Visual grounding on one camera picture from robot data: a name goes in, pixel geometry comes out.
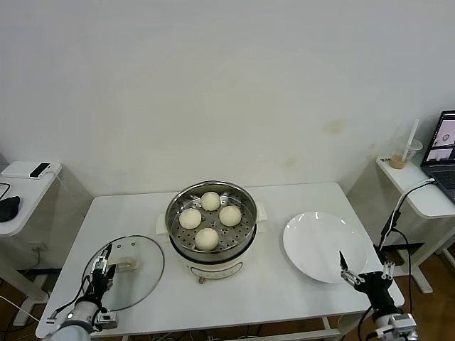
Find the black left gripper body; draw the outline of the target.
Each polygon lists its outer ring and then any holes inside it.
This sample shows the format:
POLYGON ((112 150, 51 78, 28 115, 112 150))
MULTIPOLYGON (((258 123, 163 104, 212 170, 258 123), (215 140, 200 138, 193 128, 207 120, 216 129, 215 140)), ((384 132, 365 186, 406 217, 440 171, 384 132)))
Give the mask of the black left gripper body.
POLYGON ((106 273, 103 273, 102 269, 95 269, 87 287, 87 297, 93 302, 101 302, 103 295, 112 286, 114 274, 114 269, 109 269, 106 273))

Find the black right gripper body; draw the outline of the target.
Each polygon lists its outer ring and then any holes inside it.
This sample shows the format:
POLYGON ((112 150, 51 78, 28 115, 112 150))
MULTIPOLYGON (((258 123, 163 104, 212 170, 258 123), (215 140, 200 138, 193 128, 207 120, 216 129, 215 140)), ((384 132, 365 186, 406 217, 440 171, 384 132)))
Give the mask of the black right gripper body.
POLYGON ((395 303, 389 294, 391 278, 384 276, 380 271, 359 274, 358 277, 354 289, 368 297, 373 309, 395 308, 395 303))

